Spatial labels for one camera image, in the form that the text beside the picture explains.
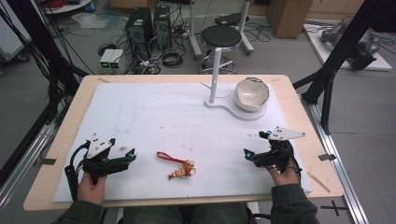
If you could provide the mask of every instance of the stool seat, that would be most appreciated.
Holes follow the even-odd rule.
[[[209,48],[234,49],[239,47],[242,36],[229,26],[214,25],[202,31],[201,40]]]

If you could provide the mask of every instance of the bowl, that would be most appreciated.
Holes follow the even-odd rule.
[[[266,107],[270,97],[268,86],[256,77],[247,77],[235,87],[234,99],[246,111],[259,111]]]

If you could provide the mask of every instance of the round stool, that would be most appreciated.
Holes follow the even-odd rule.
[[[217,69],[217,67],[219,68],[219,72],[221,71],[229,75],[236,74],[233,61],[220,56],[219,64],[214,64],[215,56],[209,54],[212,49],[221,49],[220,54],[222,51],[237,49],[241,44],[241,40],[241,34],[229,26],[215,25],[205,28],[201,33],[201,42],[209,50],[206,53],[206,57],[201,61],[200,74],[208,74],[208,72]]]

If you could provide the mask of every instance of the white base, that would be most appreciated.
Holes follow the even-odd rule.
[[[307,30],[309,30],[309,29],[312,30],[312,29],[319,29],[320,26],[305,24],[304,28]],[[333,46],[330,43],[322,43],[320,41],[321,34],[322,34],[322,32],[317,32],[317,33],[308,32],[308,33],[306,33],[306,35],[308,36],[308,39],[311,41],[311,44],[314,47],[315,52],[319,56],[320,61],[322,63],[324,63],[329,58],[330,53],[332,52]],[[373,57],[376,58],[376,61],[373,61],[372,63],[370,63],[363,70],[390,71],[392,69],[392,67],[378,53],[373,55]],[[347,62],[347,61],[345,61],[343,63],[343,65],[341,65],[341,68],[353,69],[352,66],[350,66],[349,62]]]
[[[210,97],[205,99],[205,105],[209,108],[223,108],[226,109],[230,114],[234,117],[245,120],[245,121],[253,121],[260,119],[264,116],[265,111],[267,109],[267,104],[265,104],[262,109],[258,111],[246,111],[239,107],[233,99],[233,91],[224,97],[216,97],[215,102],[210,103]]]

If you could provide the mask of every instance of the wooden table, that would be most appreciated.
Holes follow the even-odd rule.
[[[237,75],[219,76],[219,82],[238,83],[246,77],[257,77],[265,83],[271,83],[277,100],[282,108],[289,128],[304,130],[304,138],[294,139],[299,148],[300,158],[308,172],[312,192],[308,198],[338,197],[343,195],[343,187],[329,161],[321,161],[318,156],[325,153],[318,136],[305,113],[305,110],[291,85],[288,77],[282,75]],[[100,83],[210,83],[211,76],[205,75],[158,75],[158,76],[88,76],[85,77],[71,104],[64,121],[57,133],[47,158],[56,159],[54,165],[43,165],[24,202],[24,209],[52,210],[65,209],[70,203],[53,203],[52,198],[57,189],[61,175],[64,175],[64,161],[76,136],[78,126],[82,122],[96,86]],[[223,202],[252,202],[269,201],[271,195],[248,195],[233,197],[204,197],[189,199],[163,199],[138,201],[105,202],[106,207],[143,206],[160,204],[189,204],[189,203],[223,203]]]

